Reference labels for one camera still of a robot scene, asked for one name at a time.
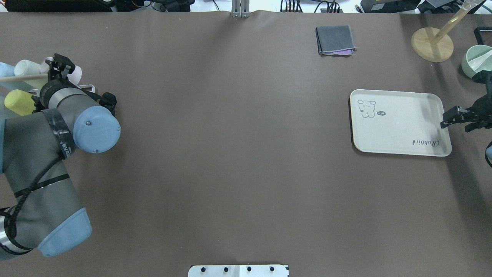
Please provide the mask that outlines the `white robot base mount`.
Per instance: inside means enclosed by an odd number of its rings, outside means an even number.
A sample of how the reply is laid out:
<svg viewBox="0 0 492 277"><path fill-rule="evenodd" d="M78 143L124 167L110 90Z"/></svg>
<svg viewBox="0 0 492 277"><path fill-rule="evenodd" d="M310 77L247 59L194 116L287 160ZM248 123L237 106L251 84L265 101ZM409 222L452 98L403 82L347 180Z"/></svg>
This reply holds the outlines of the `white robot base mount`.
<svg viewBox="0 0 492 277"><path fill-rule="evenodd" d="M191 266L188 277L289 277L288 265L196 265Z"/></svg>

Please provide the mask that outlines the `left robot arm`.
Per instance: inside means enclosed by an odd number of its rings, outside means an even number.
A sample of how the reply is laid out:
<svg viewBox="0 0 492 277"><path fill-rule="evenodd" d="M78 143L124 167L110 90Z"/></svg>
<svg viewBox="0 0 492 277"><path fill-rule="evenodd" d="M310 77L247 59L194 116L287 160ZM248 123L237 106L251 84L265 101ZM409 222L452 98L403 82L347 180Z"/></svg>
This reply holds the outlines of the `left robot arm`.
<svg viewBox="0 0 492 277"><path fill-rule="evenodd" d="M86 208L63 161L77 149L108 151L121 135L112 93L100 96L70 81L76 66L63 55L45 62L47 82L33 96L35 110L1 121L1 174L17 202L1 209L2 261L33 249L54 257L91 235Z"/></svg>

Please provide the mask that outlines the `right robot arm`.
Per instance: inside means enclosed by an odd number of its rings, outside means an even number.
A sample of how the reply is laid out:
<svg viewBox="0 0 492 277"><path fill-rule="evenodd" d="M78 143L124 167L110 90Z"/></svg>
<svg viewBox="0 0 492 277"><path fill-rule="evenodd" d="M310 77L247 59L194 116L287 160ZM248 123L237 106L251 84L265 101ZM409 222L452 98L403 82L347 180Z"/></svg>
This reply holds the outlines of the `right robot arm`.
<svg viewBox="0 0 492 277"><path fill-rule="evenodd" d="M465 132L469 133L479 128L492 127L492 73L482 70L473 75L476 83L485 84L486 94L473 103L469 108L454 106L442 115L441 128L447 128L453 124L469 123L465 126Z"/></svg>

